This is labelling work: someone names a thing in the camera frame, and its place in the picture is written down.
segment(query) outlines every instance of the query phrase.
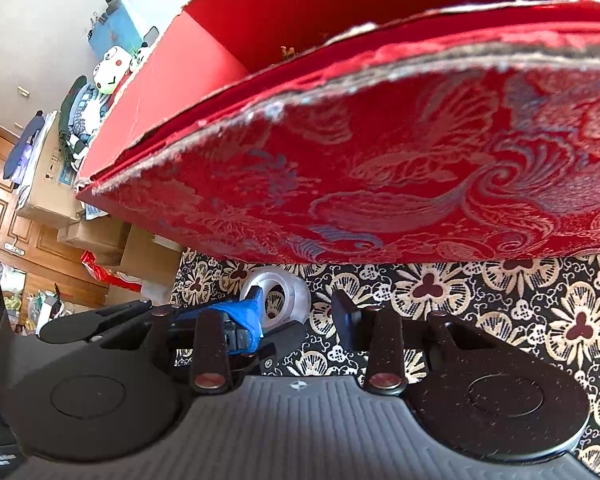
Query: red fabric box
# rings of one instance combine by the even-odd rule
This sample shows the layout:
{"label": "red fabric box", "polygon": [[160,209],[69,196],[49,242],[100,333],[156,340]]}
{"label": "red fabric box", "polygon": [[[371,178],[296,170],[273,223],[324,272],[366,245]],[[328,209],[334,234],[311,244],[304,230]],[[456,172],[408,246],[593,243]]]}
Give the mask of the red fabric box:
{"label": "red fabric box", "polygon": [[[311,49],[465,1],[193,0],[171,27],[195,23],[222,53],[206,92],[253,75],[206,98],[180,79],[156,101],[150,78],[178,69],[167,48],[196,51],[170,27],[105,120],[78,196],[252,262],[600,248],[599,2],[426,12]],[[308,50],[269,67],[283,45]]]}

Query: plastic bag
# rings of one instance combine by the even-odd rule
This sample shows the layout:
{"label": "plastic bag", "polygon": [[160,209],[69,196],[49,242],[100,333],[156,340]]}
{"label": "plastic bag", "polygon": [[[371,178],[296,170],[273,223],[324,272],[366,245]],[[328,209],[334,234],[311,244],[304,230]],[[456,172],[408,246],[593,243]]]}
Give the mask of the plastic bag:
{"label": "plastic bag", "polygon": [[131,290],[133,292],[140,292],[140,283],[133,283],[123,280],[117,275],[117,273],[113,273],[112,271],[97,265],[96,257],[93,253],[89,251],[84,251],[81,261],[89,271],[89,274],[93,276],[96,280],[99,280],[100,282],[104,283],[109,283],[109,285],[127,288],[128,290]]}

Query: wooden door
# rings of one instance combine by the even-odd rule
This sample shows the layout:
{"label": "wooden door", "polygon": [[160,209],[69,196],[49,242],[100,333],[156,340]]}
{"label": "wooden door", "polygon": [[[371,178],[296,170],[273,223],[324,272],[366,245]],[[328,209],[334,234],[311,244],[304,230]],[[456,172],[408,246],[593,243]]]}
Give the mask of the wooden door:
{"label": "wooden door", "polygon": [[[56,240],[58,231],[15,215],[17,195],[9,180],[2,179],[2,167],[13,145],[0,137],[0,261],[27,273],[25,292],[54,290],[72,303],[102,306],[107,287],[94,280],[80,262],[82,250]],[[24,251],[17,256],[5,249],[14,244]]]}

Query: black floral fabric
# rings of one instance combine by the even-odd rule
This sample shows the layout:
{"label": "black floral fabric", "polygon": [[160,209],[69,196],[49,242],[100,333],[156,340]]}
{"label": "black floral fabric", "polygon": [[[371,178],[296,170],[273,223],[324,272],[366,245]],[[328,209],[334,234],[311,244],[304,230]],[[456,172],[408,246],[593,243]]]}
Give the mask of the black floral fabric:
{"label": "black floral fabric", "polygon": [[[172,301],[197,304],[237,294],[258,265],[218,261],[185,251]],[[441,308],[474,323],[567,373],[589,396],[591,417],[576,457],[600,476],[600,253],[573,258],[405,265],[285,265],[312,294],[308,335],[273,371],[277,375],[356,375],[366,355],[345,352],[331,318],[331,294],[341,288],[359,307],[382,305],[411,319]],[[272,291],[268,312],[284,297]],[[190,351],[178,355],[186,364]],[[425,375],[421,352],[407,351],[406,377]]]}

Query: screw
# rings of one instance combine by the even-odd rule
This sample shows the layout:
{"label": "screw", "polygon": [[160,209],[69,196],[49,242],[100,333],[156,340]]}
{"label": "screw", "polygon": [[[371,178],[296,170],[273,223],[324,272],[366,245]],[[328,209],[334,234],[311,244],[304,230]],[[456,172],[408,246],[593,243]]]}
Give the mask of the screw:
{"label": "screw", "polygon": [[151,309],[151,315],[162,317],[168,316],[171,313],[171,305],[156,306]]}
{"label": "screw", "polygon": [[393,390],[400,386],[402,381],[396,374],[373,374],[369,383],[378,390]]}
{"label": "screw", "polygon": [[224,386],[224,377],[220,374],[206,373],[196,375],[193,379],[194,384],[203,390],[217,390]]}

